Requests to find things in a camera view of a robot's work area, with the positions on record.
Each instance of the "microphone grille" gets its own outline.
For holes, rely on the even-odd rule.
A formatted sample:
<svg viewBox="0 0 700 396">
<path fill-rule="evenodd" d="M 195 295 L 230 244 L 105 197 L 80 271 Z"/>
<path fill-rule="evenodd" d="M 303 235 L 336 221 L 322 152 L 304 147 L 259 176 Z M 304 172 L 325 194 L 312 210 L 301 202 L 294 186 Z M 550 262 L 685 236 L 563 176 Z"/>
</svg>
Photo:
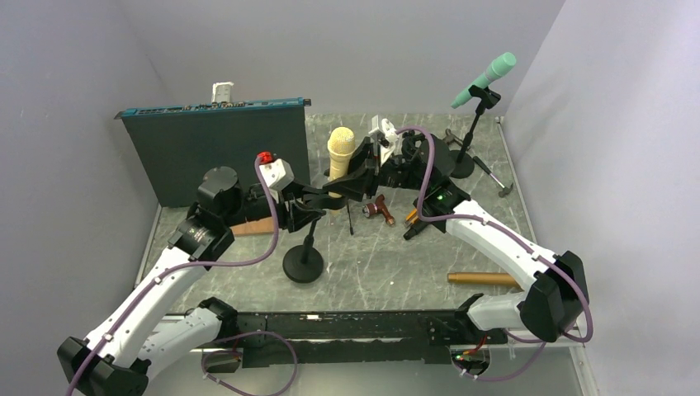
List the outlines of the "microphone grille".
<svg viewBox="0 0 700 396">
<path fill-rule="evenodd" d="M 344 126 L 334 129 L 330 134 L 328 149 L 340 155 L 351 154 L 355 151 L 355 134 Z"/>
</svg>

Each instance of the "robotic arm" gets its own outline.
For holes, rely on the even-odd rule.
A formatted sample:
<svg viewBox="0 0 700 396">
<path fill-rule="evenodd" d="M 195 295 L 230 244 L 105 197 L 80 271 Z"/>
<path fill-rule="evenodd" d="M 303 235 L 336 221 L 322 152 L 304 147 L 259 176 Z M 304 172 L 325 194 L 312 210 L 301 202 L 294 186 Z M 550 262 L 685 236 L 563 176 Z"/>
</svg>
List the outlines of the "robotic arm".
<svg viewBox="0 0 700 396">
<path fill-rule="evenodd" d="M 580 315 L 582 303 L 570 284 L 544 262 L 553 262 L 588 300 L 580 259 L 571 252 L 557 256 L 487 214 L 450 180 L 454 162 L 441 140 L 414 130 L 397 134 L 388 120 L 378 117 L 372 125 L 350 159 L 348 175 L 321 189 L 295 180 L 283 159 L 260 154 L 260 175 L 272 191 L 273 207 L 262 185 L 244 192 L 233 169 L 209 171 L 198 188 L 197 202 L 151 272 L 104 323 L 84 339 L 67 338 L 59 348 L 69 381 L 82 367 L 77 389 L 87 396 L 139 395 L 160 371 L 191 349 L 240 333 L 237 311 L 211 298 L 176 325 L 152 335 L 173 302 L 210 267 L 187 266 L 161 278 L 163 271 L 184 262 L 216 261 L 234 241 L 232 225 L 267 218 L 275 210 L 279 228 L 295 232 L 318 220 L 325 210 L 342 209 L 348 199 L 374 196 L 378 186 L 421 190 L 423 201 L 414 204 L 422 215 L 437 216 L 432 225 L 478 248 L 523 288 L 517 294 L 469 298 L 456 311 L 466 331 L 481 338 L 491 329 L 526 328 L 543 341 L 555 341 Z M 342 198 L 333 198 L 330 192 Z M 135 305 L 137 296 L 142 300 Z M 130 314 L 110 333 L 127 310 Z"/>
</svg>

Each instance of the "microphone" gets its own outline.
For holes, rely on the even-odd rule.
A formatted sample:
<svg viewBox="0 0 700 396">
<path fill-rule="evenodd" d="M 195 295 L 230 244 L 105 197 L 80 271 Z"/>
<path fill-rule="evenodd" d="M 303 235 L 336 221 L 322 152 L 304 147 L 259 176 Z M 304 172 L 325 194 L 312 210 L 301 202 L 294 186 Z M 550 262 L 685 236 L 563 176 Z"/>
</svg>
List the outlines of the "microphone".
<svg viewBox="0 0 700 396">
<path fill-rule="evenodd" d="M 494 61 L 491 62 L 489 67 L 486 68 L 485 72 L 483 72 L 479 77 L 477 77 L 476 80 L 471 82 L 469 86 L 464 88 L 464 91 L 460 92 L 460 94 L 457 95 L 455 100 L 452 102 L 452 108 L 456 109 L 457 107 L 467 103 L 471 99 L 469 88 L 472 85 L 476 85 L 477 87 L 482 89 L 488 87 L 489 84 L 491 84 L 492 82 L 508 74 L 508 72 L 511 69 L 513 69 L 513 66 L 515 66 L 515 62 L 515 55 L 509 52 L 506 52 L 505 54 L 494 59 Z"/>
<path fill-rule="evenodd" d="M 330 134 L 328 148 L 330 153 L 329 182 L 348 174 L 350 157 L 355 151 L 355 134 L 344 126 L 338 127 Z M 333 198 L 339 194 L 329 193 Z"/>
</svg>

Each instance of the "wooden board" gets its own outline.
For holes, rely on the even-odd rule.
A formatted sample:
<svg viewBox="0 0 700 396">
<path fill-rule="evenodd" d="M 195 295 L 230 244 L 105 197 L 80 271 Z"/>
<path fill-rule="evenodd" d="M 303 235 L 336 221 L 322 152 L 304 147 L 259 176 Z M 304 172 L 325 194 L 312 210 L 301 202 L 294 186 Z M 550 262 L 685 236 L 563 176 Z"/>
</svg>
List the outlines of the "wooden board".
<svg viewBox="0 0 700 396">
<path fill-rule="evenodd" d="M 231 227 L 231 231 L 234 232 L 236 237 L 241 235 L 263 235 L 275 232 L 275 224 L 272 222 L 272 217 L 268 217 L 258 221 L 235 225 Z"/>
</svg>

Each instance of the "yellow microphone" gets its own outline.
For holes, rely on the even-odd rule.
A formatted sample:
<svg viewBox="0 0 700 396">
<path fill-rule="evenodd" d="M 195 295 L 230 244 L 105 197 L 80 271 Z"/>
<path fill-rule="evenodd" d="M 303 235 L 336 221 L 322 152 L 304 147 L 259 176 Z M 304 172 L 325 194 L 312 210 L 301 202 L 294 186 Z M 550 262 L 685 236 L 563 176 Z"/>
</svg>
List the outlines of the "yellow microphone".
<svg viewBox="0 0 700 396">
<path fill-rule="evenodd" d="M 338 127 L 330 134 L 328 143 L 330 153 L 329 182 L 348 174 L 348 164 L 350 157 L 355 151 L 355 134 L 344 126 Z M 334 198 L 340 195 L 334 192 L 329 193 Z"/>
</svg>

